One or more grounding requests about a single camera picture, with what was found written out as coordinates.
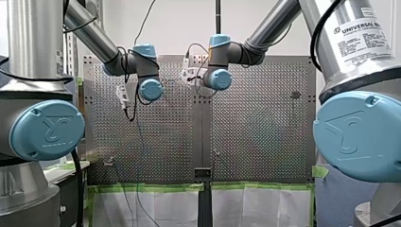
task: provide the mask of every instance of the perforated metal panel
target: perforated metal panel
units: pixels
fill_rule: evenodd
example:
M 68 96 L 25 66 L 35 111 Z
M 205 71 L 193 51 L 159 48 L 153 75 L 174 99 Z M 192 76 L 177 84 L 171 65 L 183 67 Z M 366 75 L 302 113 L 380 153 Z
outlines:
M 248 69 L 233 65 L 232 87 L 212 99 L 180 82 L 183 56 L 158 61 L 166 93 L 138 108 L 142 149 L 136 122 L 127 120 L 115 96 L 123 79 L 84 60 L 90 184 L 193 183 L 195 167 L 211 167 L 213 181 L 308 182 L 316 104 L 316 71 L 308 57 L 267 57 Z M 113 166 L 105 165 L 111 157 Z
M 88 140 L 93 141 L 87 141 L 87 147 L 96 161 L 91 167 L 90 183 L 192 183 L 192 102 L 190 87 L 179 79 L 183 57 L 158 59 L 166 91 L 161 100 L 138 105 L 143 141 L 136 120 L 128 121 L 115 95 L 123 78 L 105 75 L 99 61 L 87 58 L 87 134 Z
M 232 86 L 213 100 L 213 180 L 307 182 L 316 104 L 309 59 L 267 57 L 260 66 L 230 71 Z

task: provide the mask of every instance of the green tape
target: green tape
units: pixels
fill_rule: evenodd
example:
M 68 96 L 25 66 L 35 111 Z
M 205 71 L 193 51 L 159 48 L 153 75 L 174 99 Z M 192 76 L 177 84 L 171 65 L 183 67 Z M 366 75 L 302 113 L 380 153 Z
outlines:
M 95 194 L 94 189 L 88 187 L 88 219 L 89 219 L 89 227 L 94 226 L 94 203 L 95 203 Z
M 83 78 L 77 78 L 77 85 L 82 86 L 83 84 Z
M 287 191 L 310 191 L 313 183 L 258 183 L 258 182 L 239 182 L 239 183 L 212 183 L 212 190 L 241 190 L 245 188 L 287 190 Z
M 242 190 L 245 188 L 245 183 L 212 183 L 212 190 L 226 191 L 226 190 Z
M 89 186 L 90 192 L 114 193 L 114 192 L 149 192 L 149 193 L 176 193 L 176 192 L 198 192 L 203 190 L 202 183 L 183 183 L 183 184 L 147 184 L 147 183 L 118 183 L 113 185 Z
M 328 172 L 329 172 L 328 168 L 326 168 L 324 166 L 313 166 L 312 167 L 312 176 L 314 178 L 324 179 L 327 176 Z
M 309 226 L 314 226 L 313 222 L 315 220 L 315 185 L 313 184 L 313 186 L 311 187 L 310 190 L 310 204 L 309 204 L 309 214 L 310 214 L 310 218 L 309 218 Z

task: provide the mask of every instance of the robotic arm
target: robotic arm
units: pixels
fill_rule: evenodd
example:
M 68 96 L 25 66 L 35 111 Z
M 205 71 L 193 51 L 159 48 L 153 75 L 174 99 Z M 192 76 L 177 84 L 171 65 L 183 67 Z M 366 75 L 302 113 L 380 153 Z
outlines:
M 77 0 L 69 1 L 64 24 L 104 63 L 105 72 L 113 76 L 137 74 L 139 95 L 147 101 L 159 99 L 163 87 L 154 46 L 139 44 L 123 55 L 96 22 L 75 30 L 91 20 L 93 16 Z
M 139 44 L 122 54 L 77 1 L 10 0 L 9 73 L 0 89 L 0 166 L 9 160 L 47 161 L 61 158 L 79 143 L 83 117 L 70 104 L 63 76 L 64 24 L 104 63 L 108 75 L 137 74 L 137 94 L 155 101 L 163 93 L 153 45 Z
M 401 182 L 396 132 L 401 119 L 394 115 L 401 113 L 401 65 L 369 0 L 279 0 L 246 43 L 233 43 L 222 34 L 210 39 L 203 86 L 228 89 L 229 63 L 260 63 L 301 12 L 317 40 L 311 49 L 317 50 L 326 82 L 314 122 L 320 153 L 355 179 Z

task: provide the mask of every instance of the label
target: label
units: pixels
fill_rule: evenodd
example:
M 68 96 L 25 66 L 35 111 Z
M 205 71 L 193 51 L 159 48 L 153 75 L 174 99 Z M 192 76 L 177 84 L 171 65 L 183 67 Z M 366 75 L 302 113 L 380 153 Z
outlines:
M 364 17 L 375 17 L 375 10 L 372 8 L 361 8 Z
M 390 57 L 386 36 L 376 18 L 362 18 L 345 23 L 334 30 L 345 64 L 380 57 Z
M 64 74 L 64 59 L 60 50 L 56 51 L 56 73 L 60 76 Z

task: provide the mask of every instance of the black hose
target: black hose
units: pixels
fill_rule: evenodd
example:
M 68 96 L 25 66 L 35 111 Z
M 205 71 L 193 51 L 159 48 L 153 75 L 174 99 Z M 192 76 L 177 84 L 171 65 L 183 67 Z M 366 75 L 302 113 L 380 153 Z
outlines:
M 380 222 L 378 222 L 378 223 L 376 223 L 374 225 L 371 225 L 370 227 L 382 227 L 382 226 L 386 226 L 388 224 L 394 223 L 394 222 L 396 222 L 398 220 L 401 220 L 401 215 L 397 215 L 397 216 L 394 216 L 392 218 L 388 218 L 388 219 L 382 220 L 382 221 L 380 221 Z
M 312 41 L 310 42 L 310 58 L 312 59 L 313 64 L 315 67 L 319 70 L 322 71 L 321 66 L 318 63 L 318 60 L 315 55 L 315 49 L 316 45 L 318 44 L 321 32 L 324 28 L 325 23 L 327 22 L 328 18 L 330 18 L 331 14 L 335 11 L 335 9 L 343 2 L 344 0 L 335 0 L 331 6 L 328 8 L 328 10 L 324 13 L 322 18 L 319 20 L 318 24 L 316 25 L 315 30 L 313 31 L 312 35 Z
M 83 179 L 82 179 L 82 169 L 80 168 L 80 162 L 77 150 L 71 153 L 74 160 L 74 166 L 77 174 L 77 186 L 78 186 L 78 213 L 77 213 L 77 227 L 83 226 Z
M 221 34 L 221 0 L 216 0 L 216 34 Z
M 64 1 L 64 7 L 62 10 L 62 20 L 64 20 L 65 15 L 67 14 L 68 6 L 70 5 L 70 0 L 65 0 Z

